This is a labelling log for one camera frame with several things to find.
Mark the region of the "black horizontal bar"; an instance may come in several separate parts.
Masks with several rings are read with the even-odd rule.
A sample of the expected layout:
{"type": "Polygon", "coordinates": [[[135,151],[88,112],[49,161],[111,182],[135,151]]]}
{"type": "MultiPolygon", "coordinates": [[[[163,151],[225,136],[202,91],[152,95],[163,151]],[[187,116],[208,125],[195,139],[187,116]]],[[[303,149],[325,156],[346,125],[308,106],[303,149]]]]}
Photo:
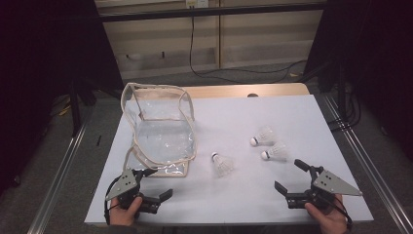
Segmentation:
{"type": "Polygon", "coordinates": [[[164,20],[194,17],[215,17],[247,14],[285,13],[323,10],[327,6],[326,2],[293,3],[259,6],[239,6],[239,7],[217,7],[184,10],[166,10],[155,12],[123,13],[123,14],[101,14],[99,19],[102,22],[129,21],[129,20],[164,20]]]}

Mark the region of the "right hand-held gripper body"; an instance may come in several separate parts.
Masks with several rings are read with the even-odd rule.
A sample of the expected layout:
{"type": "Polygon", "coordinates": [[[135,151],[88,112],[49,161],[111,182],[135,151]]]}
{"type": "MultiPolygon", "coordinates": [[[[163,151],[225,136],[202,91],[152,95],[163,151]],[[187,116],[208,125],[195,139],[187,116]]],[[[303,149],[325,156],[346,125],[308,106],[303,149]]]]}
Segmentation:
{"type": "Polygon", "coordinates": [[[285,200],[290,209],[303,209],[306,203],[320,210],[332,207],[336,194],[361,196],[362,192],[330,171],[310,170],[311,185],[303,193],[286,193],[285,200]]]}

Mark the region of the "black curtain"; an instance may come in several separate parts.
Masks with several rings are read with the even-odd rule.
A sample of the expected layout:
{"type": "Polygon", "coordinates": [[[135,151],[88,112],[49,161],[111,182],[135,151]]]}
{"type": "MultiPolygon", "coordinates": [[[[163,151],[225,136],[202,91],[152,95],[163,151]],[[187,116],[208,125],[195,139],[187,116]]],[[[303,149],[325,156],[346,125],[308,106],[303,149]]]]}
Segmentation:
{"type": "Polygon", "coordinates": [[[304,74],[340,70],[413,161],[413,0],[325,0],[304,74]]]}
{"type": "Polygon", "coordinates": [[[34,154],[55,98],[123,81],[95,0],[0,0],[0,195],[34,154]]]}

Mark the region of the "white table cover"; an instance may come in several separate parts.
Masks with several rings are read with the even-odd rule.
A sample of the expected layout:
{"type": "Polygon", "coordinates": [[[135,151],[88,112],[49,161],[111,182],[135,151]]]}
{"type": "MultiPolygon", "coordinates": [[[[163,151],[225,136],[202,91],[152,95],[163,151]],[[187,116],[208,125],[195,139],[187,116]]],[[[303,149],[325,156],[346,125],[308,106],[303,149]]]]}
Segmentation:
{"type": "Polygon", "coordinates": [[[290,192],[303,192],[311,177],[292,161],[324,167],[349,184],[356,181],[311,95],[284,97],[196,98],[197,156],[185,177],[146,177],[141,190],[173,195],[156,214],[139,222],[152,225],[235,225],[308,223],[303,210],[288,208],[274,182],[290,192]],[[265,161],[250,139],[270,126],[286,145],[290,161],[265,161]],[[220,177],[211,154],[228,157],[234,170],[220,177]]]}

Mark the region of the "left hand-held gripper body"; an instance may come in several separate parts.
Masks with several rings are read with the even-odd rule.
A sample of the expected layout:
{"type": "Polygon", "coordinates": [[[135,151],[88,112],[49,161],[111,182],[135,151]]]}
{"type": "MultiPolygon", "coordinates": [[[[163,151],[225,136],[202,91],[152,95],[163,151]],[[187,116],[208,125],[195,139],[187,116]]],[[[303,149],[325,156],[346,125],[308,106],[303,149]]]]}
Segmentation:
{"type": "Polygon", "coordinates": [[[126,168],[122,174],[116,177],[109,185],[105,195],[105,201],[108,202],[111,199],[117,197],[119,201],[119,207],[127,210],[133,200],[136,197],[142,198],[141,207],[138,209],[141,213],[155,214],[160,205],[156,205],[152,202],[151,197],[146,197],[140,190],[140,182],[135,180],[133,175],[134,169],[126,168]]]}

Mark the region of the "person's right hand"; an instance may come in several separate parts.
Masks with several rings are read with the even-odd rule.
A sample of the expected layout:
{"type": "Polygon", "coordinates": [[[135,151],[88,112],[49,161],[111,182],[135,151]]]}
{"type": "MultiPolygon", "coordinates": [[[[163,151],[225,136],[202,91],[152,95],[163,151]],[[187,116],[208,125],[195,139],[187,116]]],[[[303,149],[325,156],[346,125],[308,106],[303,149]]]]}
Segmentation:
{"type": "Polygon", "coordinates": [[[305,209],[319,223],[322,234],[347,234],[347,219],[339,211],[333,209],[329,213],[322,212],[313,204],[306,203],[305,209]]]}

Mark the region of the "white shuttlecock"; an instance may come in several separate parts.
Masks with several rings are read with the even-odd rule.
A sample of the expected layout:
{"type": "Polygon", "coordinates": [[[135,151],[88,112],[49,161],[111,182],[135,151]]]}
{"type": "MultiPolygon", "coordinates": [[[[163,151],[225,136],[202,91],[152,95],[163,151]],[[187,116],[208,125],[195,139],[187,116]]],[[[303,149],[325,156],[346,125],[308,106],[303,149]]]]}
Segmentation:
{"type": "Polygon", "coordinates": [[[252,146],[273,145],[275,142],[275,132],[269,126],[261,128],[249,141],[252,146]]]}
{"type": "Polygon", "coordinates": [[[228,175],[232,170],[234,170],[234,162],[228,157],[224,157],[217,152],[211,154],[211,160],[213,166],[220,177],[228,175]]]}
{"type": "Polygon", "coordinates": [[[282,142],[275,143],[261,153],[261,158],[266,161],[286,162],[288,158],[286,145],[282,142]]]}

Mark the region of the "clear bag with beige trim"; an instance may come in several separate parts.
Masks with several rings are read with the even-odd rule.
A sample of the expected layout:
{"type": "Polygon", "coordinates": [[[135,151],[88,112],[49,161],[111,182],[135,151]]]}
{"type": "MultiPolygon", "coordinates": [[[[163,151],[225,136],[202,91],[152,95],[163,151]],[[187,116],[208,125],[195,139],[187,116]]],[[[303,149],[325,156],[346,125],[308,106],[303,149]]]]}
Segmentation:
{"type": "Polygon", "coordinates": [[[189,93],[171,85],[128,83],[121,108],[131,126],[131,153],[158,177],[185,177],[197,155],[195,114],[189,93]]]}

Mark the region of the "white wall outlet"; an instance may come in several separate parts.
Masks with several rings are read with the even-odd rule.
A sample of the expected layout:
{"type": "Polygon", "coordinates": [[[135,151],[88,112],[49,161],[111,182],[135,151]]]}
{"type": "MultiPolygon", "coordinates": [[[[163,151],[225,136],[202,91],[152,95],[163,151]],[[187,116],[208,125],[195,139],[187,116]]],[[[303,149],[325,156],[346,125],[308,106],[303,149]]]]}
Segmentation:
{"type": "Polygon", "coordinates": [[[188,9],[207,8],[209,6],[208,0],[185,0],[188,9]]]}

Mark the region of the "black metal stand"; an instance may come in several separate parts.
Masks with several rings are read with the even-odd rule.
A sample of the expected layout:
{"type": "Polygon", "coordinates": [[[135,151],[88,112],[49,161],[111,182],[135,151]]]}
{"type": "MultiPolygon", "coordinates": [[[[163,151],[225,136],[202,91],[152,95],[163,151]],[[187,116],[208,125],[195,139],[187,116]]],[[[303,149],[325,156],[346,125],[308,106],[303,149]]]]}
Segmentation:
{"type": "Polygon", "coordinates": [[[338,110],[342,116],[346,113],[345,69],[339,59],[328,60],[322,64],[319,74],[319,90],[329,92],[336,85],[338,92],[338,110]]]}
{"type": "Polygon", "coordinates": [[[70,83],[69,97],[73,122],[72,135],[74,137],[79,133],[82,127],[78,98],[80,98],[86,106],[95,105],[96,97],[94,96],[93,90],[93,82],[90,79],[73,79],[70,83]]]}

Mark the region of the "metal floor rail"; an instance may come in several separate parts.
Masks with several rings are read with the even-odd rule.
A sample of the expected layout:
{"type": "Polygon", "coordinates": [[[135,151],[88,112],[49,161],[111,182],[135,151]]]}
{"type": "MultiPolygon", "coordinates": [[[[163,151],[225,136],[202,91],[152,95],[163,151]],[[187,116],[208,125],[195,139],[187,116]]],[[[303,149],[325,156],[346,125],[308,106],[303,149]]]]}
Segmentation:
{"type": "Polygon", "coordinates": [[[343,121],[342,116],[339,114],[338,104],[336,103],[336,101],[332,96],[326,96],[323,99],[333,117],[338,119],[340,132],[345,136],[347,142],[350,144],[350,147],[355,152],[359,163],[369,177],[372,185],[374,186],[376,192],[384,203],[384,206],[392,217],[395,225],[397,226],[401,234],[413,234],[413,222],[410,220],[407,213],[405,212],[405,209],[399,203],[398,199],[395,197],[392,190],[389,188],[382,175],[377,170],[376,166],[359,141],[352,127],[343,121]]]}
{"type": "Polygon", "coordinates": [[[87,126],[89,125],[94,112],[93,107],[87,107],[85,113],[81,119],[83,123],[80,125],[77,133],[71,138],[70,143],[62,158],[62,162],[56,172],[51,186],[40,205],[33,221],[26,234],[44,234],[46,227],[49,223],[51,215],[56,206],[58,196],[67,177],[67,174],[71,168],[73,159],[75,158],[78,148],[82,142],[87,126]]]}

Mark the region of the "wooden table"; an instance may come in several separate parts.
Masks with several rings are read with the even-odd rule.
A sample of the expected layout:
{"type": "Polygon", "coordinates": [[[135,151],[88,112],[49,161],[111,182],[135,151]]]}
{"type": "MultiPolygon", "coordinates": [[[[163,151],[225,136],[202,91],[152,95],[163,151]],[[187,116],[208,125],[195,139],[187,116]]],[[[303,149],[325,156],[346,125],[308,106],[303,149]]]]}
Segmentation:
{"type": "Polygon", "coordinates": [[[304,96],[310,92],[302,83],[224,85],[185,87],[191,98],[247,98],[248,94],[260,97],[304,96]]]}

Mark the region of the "person's left hand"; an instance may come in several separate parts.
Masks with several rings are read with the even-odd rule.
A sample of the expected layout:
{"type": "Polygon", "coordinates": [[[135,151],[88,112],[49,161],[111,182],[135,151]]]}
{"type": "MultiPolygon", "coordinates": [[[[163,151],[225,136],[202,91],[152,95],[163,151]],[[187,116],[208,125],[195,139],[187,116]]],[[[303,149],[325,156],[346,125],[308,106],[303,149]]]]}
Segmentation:
{"type": "Polygon", "coordinates": [[[127,210],[119,207],[118,198],[115,197],[111,200],[110,224],[111,225],[123,225],[132,226],[134,224],[134,216],[137,213],[142,203],[141,197],[136,197],[127,210]]]}

